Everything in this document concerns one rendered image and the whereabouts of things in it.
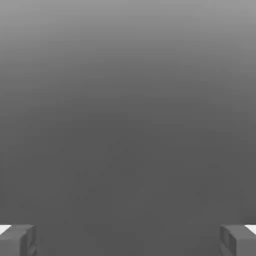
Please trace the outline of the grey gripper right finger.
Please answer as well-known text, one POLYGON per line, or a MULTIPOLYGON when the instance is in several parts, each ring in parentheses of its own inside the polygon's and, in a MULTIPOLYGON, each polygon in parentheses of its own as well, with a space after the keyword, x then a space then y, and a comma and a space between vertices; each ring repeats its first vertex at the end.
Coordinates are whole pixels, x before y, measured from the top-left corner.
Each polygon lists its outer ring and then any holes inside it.
POLYGON ((256 256, 256 224, 221 225, 221 256, 256 256))

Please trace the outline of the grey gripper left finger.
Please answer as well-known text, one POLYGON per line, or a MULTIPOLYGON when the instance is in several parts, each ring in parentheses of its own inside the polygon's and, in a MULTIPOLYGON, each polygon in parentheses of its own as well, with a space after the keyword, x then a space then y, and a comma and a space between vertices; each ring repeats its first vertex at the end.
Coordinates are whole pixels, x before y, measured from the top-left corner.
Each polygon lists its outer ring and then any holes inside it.
POLYGON ((38 256, 37 226, 0 224, 0 256, 38 256))

